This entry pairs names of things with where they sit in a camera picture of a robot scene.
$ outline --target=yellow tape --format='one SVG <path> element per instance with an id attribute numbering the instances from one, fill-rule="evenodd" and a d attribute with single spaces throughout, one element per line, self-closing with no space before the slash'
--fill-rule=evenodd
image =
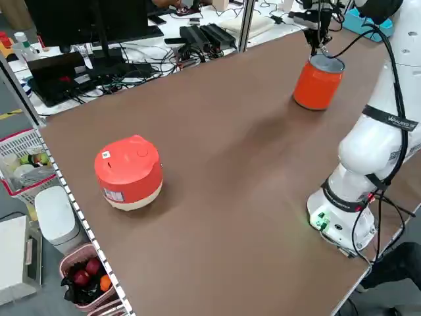
<path id="1" fill-rule="evenodd" d="M 9 113 L 0 114 L 0 120 L 4 120 L 5 118 L 7 119 L 8 117 L 12 117 L 13 115 L 20 114 L 22 112 L 23 111 L 19 109 L 19 110 L 11 111 Z"/>

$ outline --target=red can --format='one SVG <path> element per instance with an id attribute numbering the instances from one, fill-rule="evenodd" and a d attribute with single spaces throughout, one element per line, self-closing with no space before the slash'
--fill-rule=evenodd
<path id="1" fill-rule="evenodd" d="M 301 71 L 294 100 L 310 110 L 326 110 L 341 83 L 345 64 L 323 54 L 312 56 Z"/>

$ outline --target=white desk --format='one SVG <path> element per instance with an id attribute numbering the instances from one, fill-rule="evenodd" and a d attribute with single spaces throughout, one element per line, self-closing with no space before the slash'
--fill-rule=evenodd
<path id="1" fill-rule="evenodd" d="M 255 13 L 254 14 L 260 14 L 264 16 L 269 16 L 269 14 L 272 12 L 272 14 L 281 16 L 283 15 L 283 19 L 287 24 L 279 24 L 274 25 L 272 29 L 269 31 L 266 31 L 262 33 L 261 35 L 258 35 L 254 38 L 251 38 L 249 40 L 249 47 L 274 40 L 276 38 L 280 38 L 282 36 L 298 32 L 299 30 L 303 29 L 302 26 L 298 24 L 294 24 L 293 20 L 288 18 L 287 15 L 283 11 L 276 11 L 276 5 L 272 4 L 269 7 L 260 7 L 262 0 L 260 0 L 258 3 L 255 4 Z M 239 12 L 241 7 L 229 4 L 228 9 L 237 9 L 236 13 Z M 203 15 L 203 18 L 201 19 L 201 25 L 206 25 L 210 23 L 218 24 L 219 22 L 222 22 L 224 20 L 230 20 L 235 18 L 236 13 L 233 10 L 228 10 L 218 16 L 215 12 L 215 9 L 212 6 L 203 7 L 201 14 Z M 293 4 L 293 11 L 301 11 L 299 8 L 298 3 L 294 2 Z M 238 19 L 242 19 L 242 13 L 237 17 Z M 131 41 L 122 43 L 123 47 L 127 48 L 125 49 L 125 52 L 128 55 L 128 58 L 132 61 L 147 61 L 149 63 L 159 63 L 156 59 L 162 59 L 167 52 L 170 50 L 170 48 L 164 43 L 164 38 L 177 38 L 180 37 L 179 29 L 180 26 L 189 26 L 189 18 L 192 17 L 201 17 L 201 15 L 193 14 L 186 17 L 179 17 L 175 14 L 167 14 L 164 16 L 161 16 L 164 20 L 167 21 L 166 24 L 160 25 L 159 28 L 164 33 L 164 37 L 161 38 L 151 38 L 151 39 L 143 39 L 138 41 Z M 41 53 L 39 54 L 40 57 L 51 57 L 55 55 L 60 55 L 61 52 L 58 47 L 51 47 L 48 52 L 43 52 L 41 50 L 41 47 L 39 44 L 34 44 L 34 47 L 38 48 Z M 113 47 L 119 47 L 118 44 L 110 45 L 111 48 Z M 87 48 L 89 53 L 91 53 L 91 46 L 90 44 L 87 44 Z M 225 55 L 233 52 L 233 49 L 227 50 L 224 52 Z M 16 77 L 19 80 L 25 80 L 32 76 L 31 72 L 28 70 L 28 67 L 26 64 L 22 64 L 20 61 L 14 61 L 9 63 L 13 72 L 15 73 Z M 88 67 L 91 66 L 89 59 L 86 59 L 86 64 Z M 163 65 L 163 70 L 170 69 L 170 65 Z M 101 95 L 101 92 L 99 90 L 95 90 L 92 92 L 89 92 L 89 95 Z M 82 101 L 89 102 L 93 100 L 93 98 L 88 97 L 79 97 Z M 60 112 L 63 112 L 65 110 L 72 109 L 74 107 L 79 106 L 80 104 L 77 101 L 74 100 L 68 100 L 66 102 L 60 103 L 54 107 L 47 107 L 45 104 L 39 99 L 38 96 L 36 96 L 34 93 L 32 94 L 30 98 L 31 102 L 33 103 L 36 111 L 39 115 L 54 115 Z"/>

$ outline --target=table surface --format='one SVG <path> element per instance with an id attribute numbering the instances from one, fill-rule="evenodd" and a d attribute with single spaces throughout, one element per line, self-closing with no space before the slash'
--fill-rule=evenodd
<path id="1" fill-rule="evenodd" d="M 262 2 L 258 2 L 255 4 L 256 11 L 254 12 L 255 15 L 264 15 L 269 16 L 270 14 L 283 16 L 283 19 L 285 20 L 285 23 L 287 24 L 280 24 L 280 25 L 274 25 L 272 29 L 269 31 L 264 32 L 263 34 L 260 34 L 254 38 L 251 38 L 249 40 L 249 47 L 252 47 L 254 45 L 258 45 L 260 43 L 264 43 L 266 41 L 273 40 L 275 38 L 279 38 L 282 36 L 285 36 L 290 33 L 298 32 L 301 28 L 304 28 L 303 26 L 300 26 L 299 24 L 295 24 L 294 21 L 291 18 L 288 18 L 286 13 L 284 13 L 281 10 L 276 10 L 276 3 L 277 1 L 271 1 L 269 6 L 266 7 L 263 5 L 260 6 Z M 211 6 L 203 7 L 202 8 L 202 15 L 200 14 L 193 14 L 191 16 L 187 17 L 178 17 L 175 14 L 166 14 L 161 16 L 164 20 L 167 21 L 166 24 L 160 25 L 159 28 L 164 33 L 164 37 L 161 38 L 151 38 L 151 39 L 143 39 L 143 40 L 137 40 L 137 41 L 129 41 L 123 43 L 123 47 L 125 47 L 125 51 L 127 53 L 128 58 L 131 61 L 147 61 L 150 63 L 157 64 L 157 59 L 162 59 L 165 54 L 170 50 L 169 46 L 167 46 L 164 42 L 164 38 L 177 38 L 180 37 L 180 26 L 189 26 L 189 19 L 191 17 L 198 17 L 201 18 L 201 25 L 210 24 L 210 23 L 219 23 L 225 20 L 230 20 L 235 18 L 236 14 L 239 14 L 237 17 L 239 20 L 242 19 L 242 13 L 243 10 L 240 12 L 239 6 L 229 4 L 226 12 L 223 14 L 216 13 L 215 9 Z M 293 11 L 301 11 L 299 8 L 298 3 L 294 2 Z M 50 57 L 55 55 L 60 55 L 60 50 L 58 47 L 51 47 L 48 52 L 43 52 L 41 50 L 41 47 L 39 44 L 35 44 L 41 53 L 39 56 L 42 57 Z M 111 48 L 119 47 L 118 44 L 112 44 L 110 45 Z M 92 52 L 92 47 L 90 44 L 87 45 L 87 50 L 89 52 Z M 231 53 L 233 49 L 227 49 L 225 50 L 225 54 Z M 91 67 L 91 63 L 88 58 L 86 60 L 86 65 L 88 67 Z M 28 78 L 32 77 L 31 72 L 28 70 L 28 66 L 26 64 L 21 63 L 20 61 L 14 61 L 9 63 L 13 72 L 15 73 L 16 77 L 19 80 L 27 80 Z M 162 67 L 163 70 L 170 69 L 170 66 L 164 65 Z M 100 96 L 102 93 L 99 90 L 89 92 L 89 95 L 98 95 Z M 86 98 L 86 97 L 80 97 L 82 101 L 88 102 L 91 101 L 92 98 Z M 68 100 L 66 102 L 60 103 L 54 107 L 47 107 L 45 104 L 41 101 L 41 99 L 36 95 L 32 94 L 30 98 L 32 104 L 34 105 L 35 110 L 39 115 L 55 115 L 57 113 L 73 109 L 75 107 L 80 106 L 80 103 L 74 100 Z"/>
<path id="2" fill-rule="evenodd" d="M 344 30 L 329 48 L 353 38 Z M 343 56 L 347 69 L 326 112 L 291 100 L 309 57 L 299 32 L 48 119 L 43 139 L 138 315 L 337 309 L 367 266 L 323 241 L 305 204 L 336 167 L 337 146 L 384 56 L 382 45 L 357 42 Z M 164 186 L 154 203 L 125 213 L 103 198 L 93 161 L 133 134 L 158 148 Z M 420 158 L 388 192 L 408 209 L 421 201 Z M 400 222 L 386 206 L 383 214 L 384 245 Z M 366 255 L 373 258 L 373 246 Z"/>

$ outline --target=white box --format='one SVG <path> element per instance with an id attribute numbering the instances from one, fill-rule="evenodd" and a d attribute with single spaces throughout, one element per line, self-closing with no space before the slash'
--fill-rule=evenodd
<path id="1" fill-rule="evenodd" d="M 41 288 L 41 234 L 27 216 L 0 223 L 0 305 Z"/>

